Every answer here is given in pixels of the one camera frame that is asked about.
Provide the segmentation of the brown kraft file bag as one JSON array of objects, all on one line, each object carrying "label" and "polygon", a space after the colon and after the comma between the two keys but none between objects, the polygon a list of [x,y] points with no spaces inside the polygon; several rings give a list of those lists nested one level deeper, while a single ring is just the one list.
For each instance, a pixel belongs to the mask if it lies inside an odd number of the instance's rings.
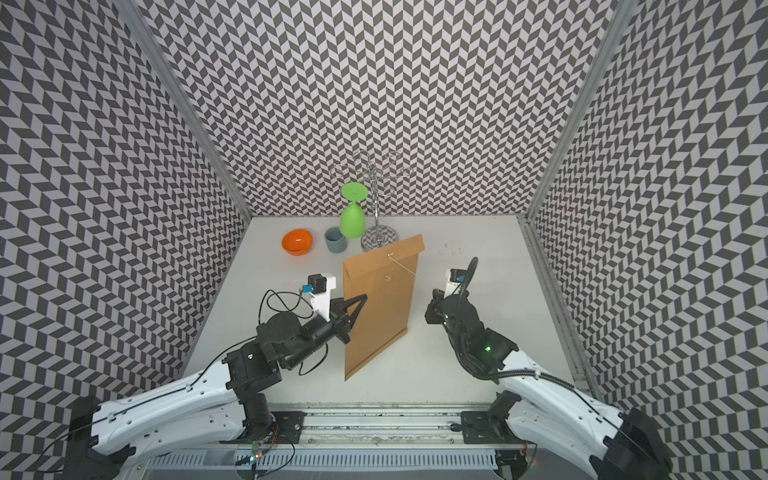
[{"label": "brown kraft file bag", "polygon": [[343,261],[344,297],[368,296],[345,349],[346,379],[407,333],[424,250],[423,236],[416,235]]}]

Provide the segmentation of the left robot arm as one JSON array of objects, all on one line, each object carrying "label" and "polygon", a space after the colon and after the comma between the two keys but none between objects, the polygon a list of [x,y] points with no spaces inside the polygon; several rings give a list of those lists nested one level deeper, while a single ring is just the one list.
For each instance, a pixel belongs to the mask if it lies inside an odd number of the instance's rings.
[{"label": "left robot arm", "polygon": [[349,343],[366,302],[366,295],[315,295],[307,322],[291,311],[278,312],[258,325],[255,336],[196,374],[118,401],[76,400],[64,478],[114,479],[146,459],[210,442],[275,441],[278,426],[266,389],[330,340]]}]

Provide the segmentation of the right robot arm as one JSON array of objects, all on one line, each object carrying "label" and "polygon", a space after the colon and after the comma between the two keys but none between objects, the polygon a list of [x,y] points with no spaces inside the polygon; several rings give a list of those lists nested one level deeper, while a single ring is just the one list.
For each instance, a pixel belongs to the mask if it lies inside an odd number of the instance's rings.
[{"label": "right robot arm", "polygon": [[623,412],[541,367],[517,344],[486,327],[467,292],[436,289],[425,312],[440,324],[462,369],[502,389],[502,430],[558,455],[592,479],[667,479],[668,448],[655,420]]}]

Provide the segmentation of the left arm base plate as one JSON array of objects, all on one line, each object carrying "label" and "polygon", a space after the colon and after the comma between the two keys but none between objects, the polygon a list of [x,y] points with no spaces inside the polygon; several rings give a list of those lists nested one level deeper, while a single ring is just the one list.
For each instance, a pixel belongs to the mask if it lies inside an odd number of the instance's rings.
[{"label": "left arm base plate", "polygon": [[306,413],[303,411],[278,411],[262,418],[246,418],[244,430],[233,440],[222,441],[222,444],[297,444],[305,419]]}]

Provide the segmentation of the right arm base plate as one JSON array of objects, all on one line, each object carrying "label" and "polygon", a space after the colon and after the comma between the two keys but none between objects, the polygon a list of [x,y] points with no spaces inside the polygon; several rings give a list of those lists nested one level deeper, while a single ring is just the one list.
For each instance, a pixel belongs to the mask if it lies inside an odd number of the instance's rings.
[{"label": "right arm base plate", "polygon": [[522,444],[507,424],[487,411],[462,411],[460,426],[463,441],[468,445]]}]

